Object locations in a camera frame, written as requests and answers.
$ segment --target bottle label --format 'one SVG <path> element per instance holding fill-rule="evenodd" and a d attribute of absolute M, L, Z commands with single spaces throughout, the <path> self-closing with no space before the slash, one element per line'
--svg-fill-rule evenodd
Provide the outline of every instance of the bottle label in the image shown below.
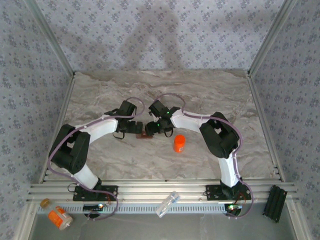
<path fill-rule="evenodd" d="M 60 206 L 56 206 L 55 209 L 62 214 L 62 216 L 64 216 L 65 218 L 69 218 L 70 215 L 68 213 L 66 213 L 66 211 L 60 207 Z"/>
<path fill-rule="evenodd" d="M 64 220 L 59 216 L 58 213 L 60 213 L 65 218 L 70 218 L 70 215 L 68 213 L 66 213 L 66 211 L 60 206 L 56 206 L 55 209 L 57 212 L 52 210 L 51 212 L 49 212 L 48 218 L 50 219 L 51 222 L 53 222 L 54 225 L 56 225 L 58 228 L 60 228 L 60 226 L 64 222 Z"/>
<path fill-rule="evenodd" d="M 50 219 L 51 222 L 53 222 L 54 225 L 56 225 L 58 228 L 60 228 L 61 224 L 64 222 L 61 217 L 54 211 L 52 210 L 48 214 L 48 218 Z"/>

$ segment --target cable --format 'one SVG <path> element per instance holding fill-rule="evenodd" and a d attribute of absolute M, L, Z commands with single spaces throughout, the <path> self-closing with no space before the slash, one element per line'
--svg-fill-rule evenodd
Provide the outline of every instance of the cable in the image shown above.
<path fill-rule="evenodd" d="M 215 121 L 219 121 L 219 122 L 222 122 L 224 124 L 227 124 L 228 126 L 230 126 L 231 128 L 233 128 L 235 130 L 235 132 L 237 133 L 237 135 L 239 136 L 239 145 L 238 147 L 232 152 L 232 160 L 233 160 L 233 168 L 234 168 L 234 172 L 235 172 L 235 176 L 236 178 L 238 179 L 238 181 L 245 185 L 249 191 L 250 191 L 250 196 L 251 196 L 251 204 L 250 204 L 250 207 L 249 209 L 244 213 L 242 214 L 241 216 L 236 216 L 236 215 L 233 215 L 233 214 L 230 214 L 230 213 L 227 213 L 226 216 L 228 217 L 231 217 L 231 218 L 235 218 L 235 219 L 238 219 L 238 218 L 242 218 L 244 216 L 246 216 L 252 209 L 252 206 L 254 205 L 254 193 L 251 189 L 251 187 L 244 181 L 241 180 L 240 176 L 239 176 L 239 170 L 238 170 L 238 163 L 237 163 L 237 152 L 239 151 L 239 149 L 242 147 L 242 144 L 243 144 L 243 137 L 242 137 L 242 134 L 240 133 L 239 129 L 237 129 L 232 123 L 224 120 L 224 119 L 221 119 L 221 118 L 218 118 L 218 117 L 214 117 L 214 116 L 194 116 L 194 115 L 191 115 L 191 114 L 188 114 L 186 112 L 184 112 L 184 109 L 185 109 L 185 106 L 186 106 L 186 101 L 178 94 L 176 93 L 164 93 L 164 94 L 161 94 L 160 96 L 158 96 L 154 101 L 157 101 L 159 100 L 160 98 L 162 98 L 163 96 L 166 96 L 166 95 L 171 95 L 171 96 L 175 96 L 179 99 L 181 99 L 183 101 L 183 105 L 182 105 L 182 108 L 181 108 L 181 111 L 182 113 L 189 117 L 189 118 L 193 118 L 193 119 L 212 119 L 212 120 L 215 120 Z"/>
<path fill-rule="evenodd" d="M 71 186 L 71 185 L 77 185 L 76 183 L 70 183 L 67 187 L 66 187 L 66 189 L 68 190 L 68 192 L 69 193 L 74 193 L 75 191 L 70 191 L 70 189 L 69 189 L 69 187 Z"/>
<path fill-rule="evenodd" d="M 125 138 L 125 133 L 123 132 L 123 133 L 122 133 L 122 137 L 119 137 L 119 136 L 115 136 L 115 133 L 113 132 L 113 133 L 112 133 L 112 136 L 113 136 L 115 139 L 122 140 L 122 139 Z"/>
<path fill-rule="evenodd" d="M 174 134 L 174 129 L 173 129 L 173 128 L 171 129 L 171 134 L 170 134 L 170 136 L 167 135 L 167 132 L 166 132 L 166 131 L 164 132 L 164 135 L 165 135 L 167 138 L 170 138 L 170 137 L 172 136 L 172 134 Z"/>
<path fill-rule="evenodd" d="M 246 204 L 247 199 L 246 199 L 245 195 L 243 195 L 241 192 L 239 192 L 238 197 L 236 198 L 236 201 L 234 202 L 234 205 L 237 204 L 237 202 L 240 200 L 240 197 L 243 197 L 244 204 Z"/>
<path fill-rule="evenodd" d="M 118 206 L 119 206 L 119 200 L 118 200 L 117 196 L 114 195 L 114 194 L 111 193 L 111 192 L 108 192 L 108 191 L 90 189 L 90 188 L 84 186 L 83 184 L 81 184 L 77 179 L 73 178 L 72 176 L 70 176 L 70 175 L 68 175 L 68 174 L 65 174 L 65 173 L 61 173 L 61 172 L 58 172 L 58 171 L 53 170 L 52 167 L 51 167 L 51 161 L 52 161 L 52 158 L 54 157 L 54 155 L 57 153 L 57 151 L 58 151 L 58 150 L 61 148 L 61 146 L 65 143 L 65 141 L 67 141 L 68 138 L 71 137 L 74 133 L 76 133 L 76 132 L 78 132 L 78 131 L 80 131 L 80 130 L 82 130 L 82 129 L 84 129 L 84 128 L 91 127 L 91 126 L 93 126 L 93 125 L 95 125 L 95 124 L 97 124 L 97 123 L 103 122 L 104 120 L 115 119 L 115 118 L 130 119 L 130 118 L 132 118 L 132 117 L 138 117 L 138 116 L 142 115 L 142 113 L 145 111 L 145 104 L 144 104 L 144 102 L 143 102 L 140 98 L 135 97 L 135 96 L 132 96 L 132 97 L 127 98 L 126 101 L 128 101 L 128 100 L 130 100 L 130 99 L 136 99 L 136 100 L 138 100 L 139 102 L 142 103 L 142 107 L 143 107 L 143 108 L 142 108 L 142 111 L 141 111 L 141 112 L 139 112 L 138 114 L 135 114 L 135 115 L 131 115 L 131 116 L 120 116 L 120 115 L 118 115 L 118 116 L 101 117 L 101 118 L 99 118 L 99 119 L 97 119 L 97 120 L 94 120 L 94 121 L 88 123 L 88 124 L 85 125 L 85 126 L 80 126 L 80 127 L 76 128 L 76 129 L 72 130 L 72 131 L 71 131 L 70 133 L 68 133 L 68 134 L 62 139 L 62 141 L 55 147 L 55 149 L 52 151 L 52 153 L 50 154 L 50 156 L 49 156 L 49 158 L 48 158 L 48 160 L 47 160 L 47 162 L 46 162 L 47 168 L 48 168 L 51 172 L 53 172 L 54 174 L 57 174 L 57 175 L 66 177 L 66 178 L 68 178 L 68 179 L 71 179 L 72 181 L 75 181 L 75 182 L 77 183 L 77 185 L 78 185 L 78 186 L 81 186 L 83 189 L 85 189 L 85 190 L 87 190 L 87 191 L 89 191 L 89 192 L 92 192 L 92 193 L 101 193 L 101 194 L 106 194 L 106 195 L 110 195 L 110 196 L 114 197 L 114 199 L 115 199 L 115 201 L 116 201 L 116 206 L 115 206 L 113 212 L 110 213 L 110 214 L 108 214 L 108 215 L 106 215 L 106 216 L 103 216 L 103 217 L 92 218 L 93 221 L 98 221 L 98 220 L 107 219 L 107 218 L 113 216 L 113 215 L 116 213 L 116 211 L 118 210 Z"/>

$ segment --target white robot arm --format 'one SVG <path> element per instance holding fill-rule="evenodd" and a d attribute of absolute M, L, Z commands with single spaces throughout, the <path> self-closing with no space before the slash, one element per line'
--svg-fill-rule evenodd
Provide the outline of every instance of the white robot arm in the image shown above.
<path fill-rule="evenodd" d="M 94 189 L 99 178 L 93 174 L 86 164 L 88 148 L 91 143 L 104 135 L 114 132 L 121 132 L 123 137 L 125 133 L 140 134 L 142 133 L 143 123 L 131 121 L 132 118 L 109 118 L 110 116 L 132 116 L 137 107 L 128 101 L 123 101 L 119 109 L 106 112 L 100 118 L 87 122 L 82 125 L 71 126 L 65 124 L 61 127 L 49 156 L 57 145 L 74 129 L 84 127 L 75 132 L 60 147 L 52 158 L 52 162 L 60 168 L 66 169 L 73 178 L 78 180 L 88 189 Z"/>
<path fill-rule="evenodd" d="M 202 134 L 210 152 L 219 159 L 221 182 L 229 188 L 238 183 L 231 153 L 238 147 L 239 136 L 231 127 L 221 122 L 204 118 L 210 117 L 210 115 L 187 111 L 183 113 L 178 107 L 168 109 L 158 100 L 149 109 L 154 121 L 146 125 L 145 131 L 147 135 L 170 132 L 173 131 L 173 128 L 184 128 Z M 220 112 L 216 112 L 212 117 L 227 120 Z"/>

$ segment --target table surface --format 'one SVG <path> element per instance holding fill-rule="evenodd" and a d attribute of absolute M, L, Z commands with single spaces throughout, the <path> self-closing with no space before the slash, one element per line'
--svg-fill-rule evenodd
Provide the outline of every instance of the table surface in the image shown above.
<path fill-rule="evenodd" d="M 186 101 L 186 111 L 198 114 L 222 112 L 241 131 L 244 144 L 238 152 L 238 168 L 245 178 L 275 178 L 274 165 L 244 71 L 119 71 L 85 75 L 77 72 L 64 123 L 84 124 L 118 108 L 128 97 L 141 98 L 148 108 L 163 93 L 177 93 Z M 165 96 L 169 108 L 182 102 Z M 132 101 L 138 109 L 141 105 Z M 153 120 L 146 109 L 135 118 L 144 124 Z M 173 150 L 174 137 L 183 134 L 183 153 Z M 174 129 L 173 136 L 156 134 L 153 139 L 123 140 L 112 134 L 93 142 L 87 164 L 101 179 L 219 179 L 218 158 L 210 153 L 201 134 Z M 47 173 L 47 179 L 60 179 Z"/>

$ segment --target wall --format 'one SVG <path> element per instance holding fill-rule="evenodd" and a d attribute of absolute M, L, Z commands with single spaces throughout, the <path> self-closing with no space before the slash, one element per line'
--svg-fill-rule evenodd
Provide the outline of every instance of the wall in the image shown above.
<path fill-rule="evenodd" d="M 283 0 L 38 0 L 73 70 L 248 69 Z"/>
<path fill-rule="evenodd" d="M 70 77 L 22 0 L 0 1 L 0 239 L 39 178 Z"/>
<path fill-rule="evenodd" d="M 287 181 L 320 239 L 320 2 L 301 0 L 254 77 Z"/>

